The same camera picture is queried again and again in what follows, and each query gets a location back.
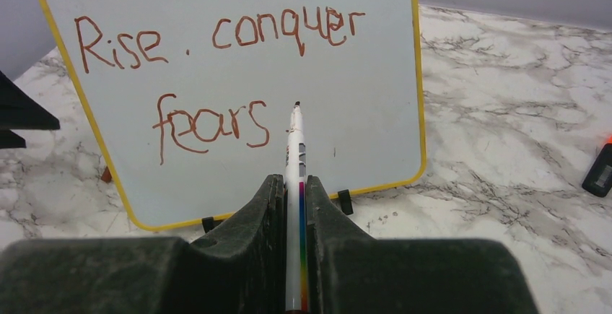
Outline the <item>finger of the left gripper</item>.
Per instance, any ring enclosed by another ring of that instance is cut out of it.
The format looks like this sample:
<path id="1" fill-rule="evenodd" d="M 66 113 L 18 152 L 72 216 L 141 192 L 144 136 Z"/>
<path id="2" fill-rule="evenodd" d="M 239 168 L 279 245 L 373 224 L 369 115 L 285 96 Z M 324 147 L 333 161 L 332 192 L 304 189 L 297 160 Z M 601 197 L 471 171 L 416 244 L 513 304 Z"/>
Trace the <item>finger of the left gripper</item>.
<path id="1" fill-rule="evenodd" d="M 1 72 L 1 130 L 59 130 L 59 119 Z"/>
<path id="2" fill-rule="evenodd" d="M 0 149 L 19 149 L 26 147 L 26 141 L 20 135 L 10 130 L 0 131 Z"/>

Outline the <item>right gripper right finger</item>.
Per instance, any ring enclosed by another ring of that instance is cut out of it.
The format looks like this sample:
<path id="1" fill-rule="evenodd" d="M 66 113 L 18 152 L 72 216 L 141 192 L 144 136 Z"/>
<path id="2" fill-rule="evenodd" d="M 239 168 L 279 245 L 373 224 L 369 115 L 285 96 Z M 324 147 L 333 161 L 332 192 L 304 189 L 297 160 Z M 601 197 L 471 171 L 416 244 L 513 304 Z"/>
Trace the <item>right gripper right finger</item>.
<path id="1" fill-rule="evenodd" d="M 314 175 L 309 209 L 315 313 L 537 313 L 519 263 L 482 238 L 377 239 L 329 199 Z"/>

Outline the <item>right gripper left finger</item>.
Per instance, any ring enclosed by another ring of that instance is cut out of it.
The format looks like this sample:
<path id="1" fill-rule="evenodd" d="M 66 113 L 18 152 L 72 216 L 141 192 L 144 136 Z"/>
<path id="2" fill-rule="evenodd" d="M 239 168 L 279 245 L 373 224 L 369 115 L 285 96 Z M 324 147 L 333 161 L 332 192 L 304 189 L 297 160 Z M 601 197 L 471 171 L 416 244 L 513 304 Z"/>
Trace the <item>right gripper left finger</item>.
<path id="1" fill-rule="evenodd" d="M 1 253 L 3 313 L 280 313 L 283 180 L 202 237 L 21 240 Z"/>

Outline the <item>red marker cap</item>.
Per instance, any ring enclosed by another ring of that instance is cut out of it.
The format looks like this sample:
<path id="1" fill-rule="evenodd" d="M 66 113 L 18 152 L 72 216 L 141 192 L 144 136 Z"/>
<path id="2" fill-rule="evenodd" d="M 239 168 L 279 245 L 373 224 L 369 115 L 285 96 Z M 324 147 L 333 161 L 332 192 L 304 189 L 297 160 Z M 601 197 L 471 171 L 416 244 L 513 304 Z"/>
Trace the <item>red marker cap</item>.
<path id="1" fill-rule="evenodd" d="M 105 169 L 102 172 L 102 175 L 100 176 L 100 180 L 103 181 L 104 183 L 110 183 L 113 180 L 109 167 L 105 167 Z"/>

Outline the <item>white whiteboard marker pen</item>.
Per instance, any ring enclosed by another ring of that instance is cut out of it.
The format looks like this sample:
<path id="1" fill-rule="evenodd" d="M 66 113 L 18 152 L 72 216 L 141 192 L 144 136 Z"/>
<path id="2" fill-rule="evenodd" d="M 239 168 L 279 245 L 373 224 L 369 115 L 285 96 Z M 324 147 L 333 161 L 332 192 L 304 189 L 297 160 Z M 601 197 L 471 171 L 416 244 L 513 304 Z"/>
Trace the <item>white whiteboard marker pen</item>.
<path id="1" fill-rule="evenodd" d="M 290 115 L 284 189 L 286 208 L 285 313 L 308 313 L 309 276 L 305 208 L 305 139 L 300 102 Z"/>

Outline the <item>yellow framed whiteboard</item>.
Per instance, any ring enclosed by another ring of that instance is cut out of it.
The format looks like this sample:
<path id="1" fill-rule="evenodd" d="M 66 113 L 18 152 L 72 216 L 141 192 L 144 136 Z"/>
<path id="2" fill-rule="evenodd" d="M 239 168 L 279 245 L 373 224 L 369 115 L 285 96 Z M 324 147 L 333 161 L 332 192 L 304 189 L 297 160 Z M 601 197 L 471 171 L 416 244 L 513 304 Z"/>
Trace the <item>yellow framed whiteboard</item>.
<path id="1" fill-rule="evenodd" d="M 284 172 L 289 115 L 327 192 L 427 163 L 418 0 L 40 0 L 131 221 L 224 219 Z"/>

